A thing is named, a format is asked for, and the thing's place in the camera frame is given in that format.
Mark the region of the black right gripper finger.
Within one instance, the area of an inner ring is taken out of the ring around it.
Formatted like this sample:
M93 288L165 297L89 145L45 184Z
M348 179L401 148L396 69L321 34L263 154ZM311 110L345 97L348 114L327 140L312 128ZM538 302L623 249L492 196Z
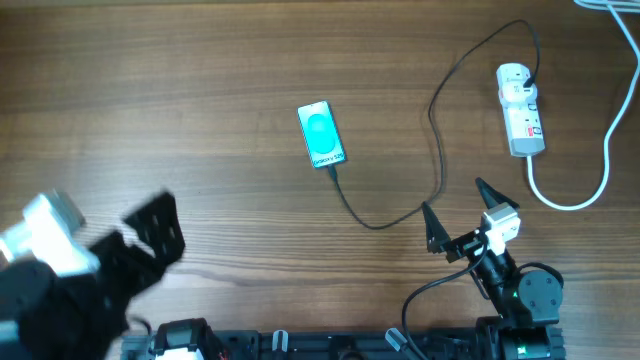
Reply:
M497 191L482 178L477 177L475 185L488 210L497 209L498 207L511 208L515 211L520 209L520 205L517 202Z
M423 202L421 208L426 225L427 249L431 253L444 252L450 236L427 202Z

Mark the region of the smartphone with teal screen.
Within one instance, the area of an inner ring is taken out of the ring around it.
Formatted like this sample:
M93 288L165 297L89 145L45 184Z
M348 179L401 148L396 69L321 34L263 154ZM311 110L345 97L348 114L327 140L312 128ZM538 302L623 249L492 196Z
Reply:
M346 160L346 153L327 101L299 107L297 115L314 168L328 167Z

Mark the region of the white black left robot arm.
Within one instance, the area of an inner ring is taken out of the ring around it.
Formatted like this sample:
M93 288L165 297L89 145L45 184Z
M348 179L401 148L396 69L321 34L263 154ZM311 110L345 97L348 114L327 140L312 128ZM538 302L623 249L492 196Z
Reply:
M85 248L84 216L62 191L38 194L1 234L1 356L102 359L129 328L132 299L179 261L185 241L173 194L160 192L124 218L139 239L114 230Z

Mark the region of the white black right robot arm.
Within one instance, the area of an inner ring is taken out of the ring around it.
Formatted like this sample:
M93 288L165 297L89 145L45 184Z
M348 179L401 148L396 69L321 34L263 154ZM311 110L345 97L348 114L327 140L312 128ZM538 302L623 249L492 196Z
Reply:
M428 330L416 340L410 338L410 346L424 359L564 359L562 330L556 326L563 276L544 263L516 264L507 243L519 233L519 204L481 178L475 184L486 210L477 228L455 239L429 204L421 205L428 251L468 265L411 296L469 275L496 314L478 318L472 327Z

